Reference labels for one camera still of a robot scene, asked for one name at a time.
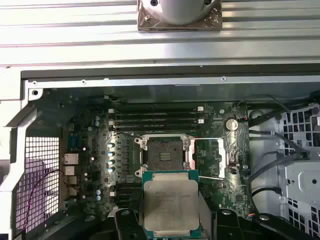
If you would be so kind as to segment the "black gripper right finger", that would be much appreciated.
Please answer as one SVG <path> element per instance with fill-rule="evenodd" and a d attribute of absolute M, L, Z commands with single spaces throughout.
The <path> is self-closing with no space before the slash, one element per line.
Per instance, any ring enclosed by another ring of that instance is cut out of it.
<path fill-rule="evenodd" d="M 209 240 L 309 240 L 310 236 L 280 217 L 255 214 L 251 220 L 227 208 L 214 208 L 199 195 L 200 223 Z"/>

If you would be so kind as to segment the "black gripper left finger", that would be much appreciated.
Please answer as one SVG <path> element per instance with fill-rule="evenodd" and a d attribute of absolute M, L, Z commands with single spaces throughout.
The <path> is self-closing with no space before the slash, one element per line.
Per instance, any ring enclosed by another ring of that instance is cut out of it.
<path fill-rule="evenodd" d="M 141 188 L 133 190 L 127 208 L 115 208 L 107 216 L 113 225 L 98 233 L 99 240 L 142 240 L 143 227 L 139 222 L 139 213 L 143 200 Z"/>

